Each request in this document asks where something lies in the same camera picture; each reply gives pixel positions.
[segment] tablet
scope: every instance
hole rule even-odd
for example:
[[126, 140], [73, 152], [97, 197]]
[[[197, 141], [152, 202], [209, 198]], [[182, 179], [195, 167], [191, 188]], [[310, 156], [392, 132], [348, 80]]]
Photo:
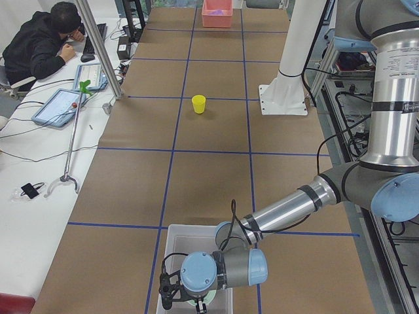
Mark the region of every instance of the tablet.
[[74, 78], [73, 90], [80, 90], [80, 82], [90, 80], [88, 90], [102, 90], [107, 84], [105, 73], [102, 71], [100, 63], [79, 64]]
[[45, 104], [32, 116], [32, 121], [45, 126], [60, 128], [69, 122], [76, 113], [73, 104], [78, 103], [80, 93], [74, 90], [60, 88]]

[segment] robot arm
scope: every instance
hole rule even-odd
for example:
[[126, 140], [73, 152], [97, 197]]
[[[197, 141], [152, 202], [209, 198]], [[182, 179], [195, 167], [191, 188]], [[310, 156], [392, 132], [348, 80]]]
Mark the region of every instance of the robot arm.
[[419, 214], [419, 162], [412, 155], [419, 111], [418, 15], [416, 0], [339, 0], [337, 22], [343, 16], [343, 23], [337, 23], [336, 35], [345, 38], [342, 50], [364, 49], [370, 40], [377, 49], [368, 152], [359, 162], [320, 173], [261, 211], [242, 220], [234, 214], [232, 222], [218, 225], [218, 251], [192, 253], [176, 273], [162, 271], [159, 292], [165, 309], [179, 291], [179, 301], [194, 300], [197, 313], [206, 313], [209, 291], [264, 282], [264, 254], [249, 246], [323, 206], [351, 201], [397, 222]]

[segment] blue joint cap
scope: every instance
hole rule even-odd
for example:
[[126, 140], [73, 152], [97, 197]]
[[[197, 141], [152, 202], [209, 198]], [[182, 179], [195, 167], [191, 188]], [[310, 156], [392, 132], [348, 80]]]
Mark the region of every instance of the blue joint cap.
[[388, 181], [374, 195], [371, 211], [384, 219], [401, 222], [419, 215], [419, 174], [406, 173]]
[[419, 16], [419, 1], [418, 0], [400, 0], [409, 11]]
[[192, 292], [209, 289], [217, 277], [217, 265], [213, 257], [205, 252], [193, 252], [186, 257], [181, 267], [181, 280]]
[[249, 286], [264, 283], [268, 279], [268, 264], [264, 254], [259, 249], [251, 249], [249, 251], [249, 270], [248, 281]]
[[340, 52], [363, 52], [376, 50], [369, 41], [335, 36], [334, 46]]
[[215, 236], [215, 237], [217, 237], [218, 231], [220, 231], [220, 229], [221, 229], [223, 226], [225, 226], [226, 224], [230, 224], [230, 222], [229, 222], [229, 221], [223, 221], [223, 222], [220, 222], [220, 223], [218, 224], [218, 226], [215, 228], [215, 234], [214, 234], [214, 236]]

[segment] white plastic bin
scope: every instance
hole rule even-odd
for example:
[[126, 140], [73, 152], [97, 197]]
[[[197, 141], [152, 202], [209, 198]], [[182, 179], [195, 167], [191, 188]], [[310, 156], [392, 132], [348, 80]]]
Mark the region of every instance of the white plastic bin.
[[[215, 245], [215, 226], [189, 226], [184, 224], [171, 224], [168, 229], [166, 250], [164, 256], [173, 252], [192, 253], [204, 251], [212, 253], [218, 248]], [[168, 273], [179, 270], [184, 256], [169, 257], [166, 261]], [[156, 270], [160, 271], [161, 261], [158, 261]], [[231, 288], [218, 290], [214, 300], [207, 304], [208, 314], [232, 314], [233, 291]], [[195, 307], [187, 302], [174, 302], [172, 308], [166, 311], [162, 307], [162, 299], [158, 296], [156, 314], [196, 314]]]

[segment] white wall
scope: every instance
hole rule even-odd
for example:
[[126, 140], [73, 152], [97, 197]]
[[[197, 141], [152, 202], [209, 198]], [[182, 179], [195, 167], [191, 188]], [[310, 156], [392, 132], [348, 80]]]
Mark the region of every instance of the white wall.
[[[35, 11], [49, 12], [59, 0], [0, 0], [0, 54], [11, 42], [20, 26]], [[89, 0], [95, 18], [118, 18], [115, 0]]]

